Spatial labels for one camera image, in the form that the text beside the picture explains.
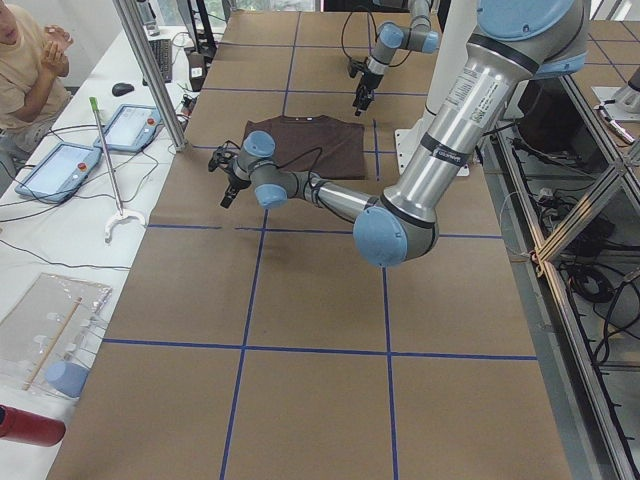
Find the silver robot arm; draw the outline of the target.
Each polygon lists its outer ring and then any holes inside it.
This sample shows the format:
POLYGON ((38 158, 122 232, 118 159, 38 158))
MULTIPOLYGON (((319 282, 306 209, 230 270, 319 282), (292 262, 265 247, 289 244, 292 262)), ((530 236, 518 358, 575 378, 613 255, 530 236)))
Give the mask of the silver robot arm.
POLYGON ((429 0, 374 1, 380 7, 407 10, 411 15, 408 27, 401 27, 387 21, 376 30, 376 43, 365 60, 357 60, 346 53, 347 71, 351 78, 360 76, 352 106, 355 115, 366 111, 374 99, 388 68, 393 67, 392 60, 397 50, 408 52, 433 53, 439 46, 439 34, 432 29, 430 14, 433 2, 429 0))
POLYGON ((409 29, 382 24, 363 69, 355 101, 362 110, 399 49, 466 52, 437 113, 419 126, 419 141, 398 181, 379 196, 353 191, 310 171, 289 172, 274 159, 276 144, 255 131, 238 151, 219 148, 210 170, 223 171, 228 186, 222 206, 252 189, 266 209, 303 199, 350 221, 360 254, 379 267, 398 265, 429 252, 438 238, 436 207, 482 136, 494 125, 524 81, 553 78, 581 69, 591 5, 587 1, 455 1, 442 34, 432 31, 430 3, 408 1, 409 29))

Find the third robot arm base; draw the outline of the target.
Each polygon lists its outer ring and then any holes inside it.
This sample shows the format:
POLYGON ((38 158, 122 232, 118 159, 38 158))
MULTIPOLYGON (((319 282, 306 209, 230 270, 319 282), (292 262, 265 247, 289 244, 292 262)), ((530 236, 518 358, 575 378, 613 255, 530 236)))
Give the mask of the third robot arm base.
POLYGON ((595 86, 592 90, 605 104, 631 114, 639 113, 639 69, 620 87, 595 86))

